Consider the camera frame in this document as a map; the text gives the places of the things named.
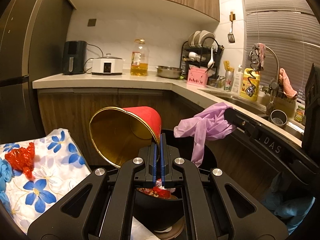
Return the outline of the red paper cup gold inside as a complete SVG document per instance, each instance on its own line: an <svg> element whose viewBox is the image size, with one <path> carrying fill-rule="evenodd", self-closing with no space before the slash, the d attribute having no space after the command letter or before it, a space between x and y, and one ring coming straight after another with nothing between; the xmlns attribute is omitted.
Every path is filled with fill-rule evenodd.
<svg viewBox="0 0 320 240"><path fill-rule="evenodd" d="M138 156L141 148L161 142L160 114L148 106L105 107L89 122L91 141L109 164L119 168Z"/></svg>

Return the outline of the purple disposable glove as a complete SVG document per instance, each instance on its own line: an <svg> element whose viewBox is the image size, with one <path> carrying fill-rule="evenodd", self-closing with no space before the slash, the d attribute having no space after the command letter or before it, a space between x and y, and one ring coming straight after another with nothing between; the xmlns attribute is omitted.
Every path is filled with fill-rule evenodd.
<svg viewBox="0 0 320 240"><path fill-rule="evenodd" d="M194 147L191 162L200 167L204 159L204 145L207 140L216 141L225 138L236 130L228 122L224 113L232 108L224 102L215 103L192 118L183 119L174 127L174 137L193 137Z"/></svg>

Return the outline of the red plastic bag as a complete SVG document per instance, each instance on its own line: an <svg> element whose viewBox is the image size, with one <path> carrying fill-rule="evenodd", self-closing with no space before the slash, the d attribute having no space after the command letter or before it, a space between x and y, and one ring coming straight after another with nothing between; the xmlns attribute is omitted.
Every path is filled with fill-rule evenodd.
<svg viewBox="0 0 320 240"><path fill-rule="evenodd" d="M21 172L29 180L34 180L35 145L30 142L28 147L14 148L5 154L5 159L14 171Z"/></svg>

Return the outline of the blue disposable glove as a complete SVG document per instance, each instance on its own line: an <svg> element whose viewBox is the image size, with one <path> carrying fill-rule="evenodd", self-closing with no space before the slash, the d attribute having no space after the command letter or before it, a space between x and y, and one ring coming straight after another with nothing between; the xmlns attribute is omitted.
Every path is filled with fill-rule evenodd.
<svg viewBox="0 0 320 240"><path fill-rule="evenodd" d="M10 163L5 159L0 159L0 191L5 191L7 183L12 179L12 168Z"/></svg>

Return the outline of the black round trash bin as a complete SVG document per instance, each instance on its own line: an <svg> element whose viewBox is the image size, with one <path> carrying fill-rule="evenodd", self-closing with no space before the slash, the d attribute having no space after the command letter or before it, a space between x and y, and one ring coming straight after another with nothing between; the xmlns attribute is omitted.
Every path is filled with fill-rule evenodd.
<svg viewBox="0 0 320 240"><path fill-rule="evenodd" d="M193 137L176 138L169 129L163 129L162 135L165 137L163 150L170 155L164 162L164 177L161 175L161 150L155 143L141 148L138 155L146 163L144 174L148 177L148 186L139 187L136 191L133 217L150 231L163 231L184 216L180 187L163 187L162 179L171 180L169 175L172 173L168 168L170 160L181 157L191 161L194 148Z"/></svg>

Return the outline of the chrome kitchen faucet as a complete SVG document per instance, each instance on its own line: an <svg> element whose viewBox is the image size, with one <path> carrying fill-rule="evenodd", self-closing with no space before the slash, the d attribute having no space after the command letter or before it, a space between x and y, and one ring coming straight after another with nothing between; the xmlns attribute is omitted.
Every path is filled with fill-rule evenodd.
<svg viewBox="0 0 320 240"><path fill-rule="evenodd" d="M262 72L265 69L265 56L266 53L273 55L275 60L276 71L271 74L270 70L267 70L267 76L264 77L264 81L269 78L269 82L265 83L264 92L269 94L269 100L266 103L266 114L270 115L275 109L275 99L279 89L279 70L280 62L276 53L268 46L263 43L254 43L249 51L247 60L249 61L249 68L254 71Z"/></svg>

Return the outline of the steel cup in sink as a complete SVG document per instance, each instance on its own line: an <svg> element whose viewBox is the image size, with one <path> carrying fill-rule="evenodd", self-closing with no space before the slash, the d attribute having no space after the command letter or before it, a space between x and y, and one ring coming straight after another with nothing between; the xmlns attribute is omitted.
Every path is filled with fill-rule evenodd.
<svg viewBox="0 0 320 240"><path fill-rule="evenodd" d="M269 121L280 128L284 128L287 123L287 115L284 111L275 109L271 112Z"/></svg>

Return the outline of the floral blue white tablecloth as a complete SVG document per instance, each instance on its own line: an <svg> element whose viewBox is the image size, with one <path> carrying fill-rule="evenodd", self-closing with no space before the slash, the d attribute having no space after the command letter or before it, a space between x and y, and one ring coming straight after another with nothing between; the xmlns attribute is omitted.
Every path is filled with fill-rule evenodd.
<svg viewBox="0 0 320 240"><path fill-rule="evenodd" d="M14 148L35 145L33 176L29 180L12 169L12 179L1 191L1 202L16 225L26 233L31 223L84 180L90 170L67 129L46 137L1 145L1 159Z"/></svg>

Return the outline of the white spray bottle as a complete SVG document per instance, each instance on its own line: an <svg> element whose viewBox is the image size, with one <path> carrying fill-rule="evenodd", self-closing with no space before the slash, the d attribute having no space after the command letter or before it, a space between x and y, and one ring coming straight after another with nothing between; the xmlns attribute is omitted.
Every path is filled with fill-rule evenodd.
<svg viewBox="0 0 320 240"><path fill-rule="evenodd" d="M243 66L240 64L238 65L237 70L234 72L233 76L233 85L231 92L235 95L240 95L240 90L242 86L242 80L243 80Z"/></svg>

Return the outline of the beer can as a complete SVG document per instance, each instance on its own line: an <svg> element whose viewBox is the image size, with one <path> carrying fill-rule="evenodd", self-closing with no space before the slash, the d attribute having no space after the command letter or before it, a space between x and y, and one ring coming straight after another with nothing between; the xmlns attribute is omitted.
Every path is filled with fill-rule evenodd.
<svg viewBox="0 0 320 240"><path fill-rule="evenodd" d="M226 71L224 91L227 91L227 92L231 91L232 83L233 83L233 76L234 76L233 71L230 71L230 70Z"/></svg>

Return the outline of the black dish rack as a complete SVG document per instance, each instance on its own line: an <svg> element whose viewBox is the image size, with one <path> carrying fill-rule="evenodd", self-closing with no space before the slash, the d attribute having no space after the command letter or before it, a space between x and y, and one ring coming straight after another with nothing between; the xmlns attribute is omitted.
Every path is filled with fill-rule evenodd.
<svg viewBox="0 0 320 240"><path fill-rule="evenodd" d="M182 77L186 79L191 67L197 67L203 68L209 78L217 79L224 48L210 31L192 33L181 48Z"/></svg>

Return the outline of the white rice cooker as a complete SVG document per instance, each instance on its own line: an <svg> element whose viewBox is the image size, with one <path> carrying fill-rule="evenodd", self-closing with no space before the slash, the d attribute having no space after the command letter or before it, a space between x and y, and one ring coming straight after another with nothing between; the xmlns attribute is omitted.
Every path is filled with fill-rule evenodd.
<svg viewBox="0 0 320 240"><path fill-rule="evenodd" d="M93 75L121 75L123 73L124 60L107 54L105 57L93 59Z"/></svg>

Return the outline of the cooking oil bottle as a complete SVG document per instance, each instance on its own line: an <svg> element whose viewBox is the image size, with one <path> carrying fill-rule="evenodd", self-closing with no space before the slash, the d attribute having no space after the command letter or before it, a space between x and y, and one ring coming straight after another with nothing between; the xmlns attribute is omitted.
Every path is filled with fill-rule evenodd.
<svg viewBox="0 0 320 240"><path fill-rule="evenodd" d="M136 39L132 50L130 72L133 76L147 76L149 49L144 39Z"/></svg>

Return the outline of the black air fryer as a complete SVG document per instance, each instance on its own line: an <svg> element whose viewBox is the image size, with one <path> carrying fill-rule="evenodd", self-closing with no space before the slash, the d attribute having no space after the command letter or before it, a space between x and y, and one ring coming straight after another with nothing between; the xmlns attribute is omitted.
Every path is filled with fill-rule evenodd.
<svg viewBox="0 0 320 240"><path fill-rule="evenodd" d="M86 58L86 41L67 41L64 45L62 73L64 75L83 74Z"/></svg>

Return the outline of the dark grey refrigerator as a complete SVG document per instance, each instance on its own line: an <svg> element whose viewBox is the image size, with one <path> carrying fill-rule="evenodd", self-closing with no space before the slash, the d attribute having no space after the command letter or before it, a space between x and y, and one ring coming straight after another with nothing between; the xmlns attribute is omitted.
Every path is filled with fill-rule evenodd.
<svg viewBox="0 0 320 240"><path fill-rule="evenodd" d="M1 143L45 135L33 82L62 72L72 6L11 0L1 16Z"/></svg>

